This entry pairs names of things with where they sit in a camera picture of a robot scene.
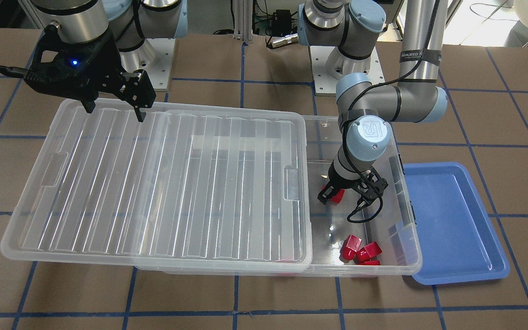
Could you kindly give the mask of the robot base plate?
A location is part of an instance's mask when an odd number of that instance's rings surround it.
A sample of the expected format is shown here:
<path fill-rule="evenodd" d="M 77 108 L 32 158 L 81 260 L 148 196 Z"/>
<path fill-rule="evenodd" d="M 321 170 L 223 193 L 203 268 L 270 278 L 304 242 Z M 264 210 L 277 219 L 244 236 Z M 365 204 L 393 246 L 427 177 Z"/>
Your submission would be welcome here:
<path fill-rule="evenodd" d="M 334 96 L 337 82 L 354 72 L 364 73 L 372 84 L 385 82 L 376 48 L 363 60 L 352 60 L 333 46 L 310 46 L 311 68 L 318 96 Z"/>

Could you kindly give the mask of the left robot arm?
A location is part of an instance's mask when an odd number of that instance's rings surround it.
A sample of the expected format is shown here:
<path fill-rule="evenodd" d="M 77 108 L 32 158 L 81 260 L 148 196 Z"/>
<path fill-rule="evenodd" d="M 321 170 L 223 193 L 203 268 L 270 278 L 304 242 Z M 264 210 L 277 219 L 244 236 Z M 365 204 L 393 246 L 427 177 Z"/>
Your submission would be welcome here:
<path fill-rule="evenodd" d="M 434 122 L 448 101 L 436 85 L 446 27 L 446 0 L 409 0 L 398 77 L 372 84 L 361 68 L 341 70 L 335 88 L 343 144 L 317 198 L 329 202 L 354 189 L 361 206 L 384 190 L 369 182 L 372 164 L 391 139 L 388 122 Z M 333 46 L 335 57 L 364 62 L 371 57 L 387 15 L 373 0 L 307 0 L 299 6 L 297 34 L 305 46 Z"/>

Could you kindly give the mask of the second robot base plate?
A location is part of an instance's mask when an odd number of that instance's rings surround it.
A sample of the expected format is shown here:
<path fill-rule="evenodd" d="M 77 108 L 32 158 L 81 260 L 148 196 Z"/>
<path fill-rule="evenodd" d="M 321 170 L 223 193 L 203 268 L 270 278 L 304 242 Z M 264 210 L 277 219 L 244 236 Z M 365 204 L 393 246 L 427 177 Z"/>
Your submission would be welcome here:
<path fill-rule="evenodd" d="M 135 50 L 120 52 L 122 65 L 128 72 L 143 69 L 155 91 L 166 92 L 170 83 L 175 39 L 146 39 Z"/>

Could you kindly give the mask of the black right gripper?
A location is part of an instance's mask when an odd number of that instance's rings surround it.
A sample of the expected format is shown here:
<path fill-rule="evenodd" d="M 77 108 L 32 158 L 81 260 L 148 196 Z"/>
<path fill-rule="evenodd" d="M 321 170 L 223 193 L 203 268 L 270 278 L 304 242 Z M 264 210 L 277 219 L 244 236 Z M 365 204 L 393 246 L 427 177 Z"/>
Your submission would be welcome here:
<path fill-rule="evenodd" d="M 48 25 L 29 67 L 0 65 L 0 73 L 21 78 L 38 93 L 78 100 L 88 114 L 94 112 L 99 93 L 103 92 L 126 101 L 138 122 L 143 122 L 143 109 L 153 107 L 156 99 L 145 70 L 124 70 L 109 28 L 94 40 L 71 44 L 61 40 L 57 26 Z"/>

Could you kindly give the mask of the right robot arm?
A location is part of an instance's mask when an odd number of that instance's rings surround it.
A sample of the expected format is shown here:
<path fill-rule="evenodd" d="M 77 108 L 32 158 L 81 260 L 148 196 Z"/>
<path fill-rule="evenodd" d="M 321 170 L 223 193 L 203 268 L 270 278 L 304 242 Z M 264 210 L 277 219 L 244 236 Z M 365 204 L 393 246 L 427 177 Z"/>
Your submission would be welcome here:
<path fill-rule="evenodd" d="M 27 68 L 0 65 L 40 94 L 77 100 L 87 113 L 100 93 L 132 106 L 139 122 L 156 92 L 147 60 L 127 65 L 123 56 L 150 39 L 176 39 L 188 33 L 186 0 L 34 0 L 46 23 Z"/>

